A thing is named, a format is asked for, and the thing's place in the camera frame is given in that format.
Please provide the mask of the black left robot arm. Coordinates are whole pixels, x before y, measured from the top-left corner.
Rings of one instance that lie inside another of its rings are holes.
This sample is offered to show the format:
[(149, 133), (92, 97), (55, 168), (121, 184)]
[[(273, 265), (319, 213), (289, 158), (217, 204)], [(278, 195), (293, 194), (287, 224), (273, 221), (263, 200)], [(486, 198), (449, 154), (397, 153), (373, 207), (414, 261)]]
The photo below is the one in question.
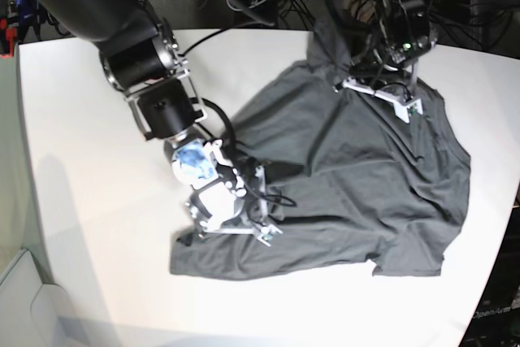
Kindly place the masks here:
[(352, 66), (366, 71), (381, 67), (398, 72), (412, 67), (437, 42), (425, 0), (370, 0), (372, 19), (366, 23), (363, 47)]

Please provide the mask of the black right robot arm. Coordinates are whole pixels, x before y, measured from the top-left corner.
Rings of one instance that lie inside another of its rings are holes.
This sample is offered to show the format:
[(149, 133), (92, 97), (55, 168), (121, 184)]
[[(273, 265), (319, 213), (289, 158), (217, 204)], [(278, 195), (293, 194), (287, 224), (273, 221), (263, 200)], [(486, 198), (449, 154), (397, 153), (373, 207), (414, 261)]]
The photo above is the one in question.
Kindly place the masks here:
[(267, 239), (275, 230), (267, 195), (244, 178), (236, 138), (202, 126), (215, 105), (201, 98), (166, 20), (147, 0), (37, 0), (71, 34), (94, 44), (109, 84), (123, 94), (146, 140), (159, 140), (196, 231)]

